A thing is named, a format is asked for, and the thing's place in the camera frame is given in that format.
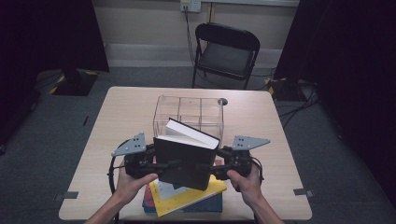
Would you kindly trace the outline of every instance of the clear acrylic box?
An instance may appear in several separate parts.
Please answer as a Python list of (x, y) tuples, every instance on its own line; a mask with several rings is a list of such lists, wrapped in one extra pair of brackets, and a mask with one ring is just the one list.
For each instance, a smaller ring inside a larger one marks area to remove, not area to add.
[(197, 130), (217, 137), (223, 135), (223, 105), (220, 98), (160, 96), (155, 110), (154, 136), (165, 134), (169, 119), (183, 122)]

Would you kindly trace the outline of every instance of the handheld controller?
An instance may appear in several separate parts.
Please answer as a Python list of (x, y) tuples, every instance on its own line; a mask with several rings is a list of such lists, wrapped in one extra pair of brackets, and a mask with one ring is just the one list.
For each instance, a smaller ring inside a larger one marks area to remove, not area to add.
[[(197, 164), (197, 169), (207, 170), (219, 180), (229, 179), (227, 176), (227, 171), (229, 170), (235, 170), (241, 176), (246, 177), (251, 172), (252, 163), (258, 164), (253, 160), (249, 151), (269, 142), (268, 139), (237, 135), (233, 141), (233, 147), (223, 147), (217, 151), (217, 155), (224, 159), (223, 165), (207, 166)], [(181, 164), (181, 161), (153, 163), (155, 146), (153, 144), (146, 146), (143, 133), (125, 141), (112, 153), (113, 157), (120, 155), (124, 155), (126, 174), (133, 178), (141, 178), (152, 173), (161, 176), (163, 172), (169, 169), (177, 169)]]

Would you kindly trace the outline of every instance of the black fabric backdrop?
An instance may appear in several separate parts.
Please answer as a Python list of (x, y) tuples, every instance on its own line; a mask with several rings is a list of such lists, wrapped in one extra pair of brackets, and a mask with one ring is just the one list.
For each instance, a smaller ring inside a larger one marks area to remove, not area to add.
[(301, 0), (275, 79), (318, 83), (340, 135), (396, 207), (396, 3)]
[(108, 72), (91, 0), (0, 1), (0, 143), (41, 71)]

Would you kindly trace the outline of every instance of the electrical outlet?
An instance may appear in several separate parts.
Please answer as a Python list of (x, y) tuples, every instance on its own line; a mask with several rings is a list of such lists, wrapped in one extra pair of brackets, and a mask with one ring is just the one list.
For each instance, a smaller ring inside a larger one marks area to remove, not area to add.
[(191, 12), (201, 11), (201, 0), (191, 0)]
[(186, 9), (190, 11), (191, 0), (180, 0), (180, 11), (184, 12)]
[(201, 0), (180, 0), (180, 11), (201, 12)]

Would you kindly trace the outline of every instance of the forearm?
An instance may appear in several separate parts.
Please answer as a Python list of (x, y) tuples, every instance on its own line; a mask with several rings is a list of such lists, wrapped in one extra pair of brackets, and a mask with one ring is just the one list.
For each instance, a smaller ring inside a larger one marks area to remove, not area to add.
[(85, 224), (107, 224), (124, 205), (125, 203), (117, 195), (113, 194)]
[(253, 210), (260, 224), (283, 223), (282, 219), (280, 219), (264, 197), (260, 197), (255, 203), (248, 204), (248, 206)]

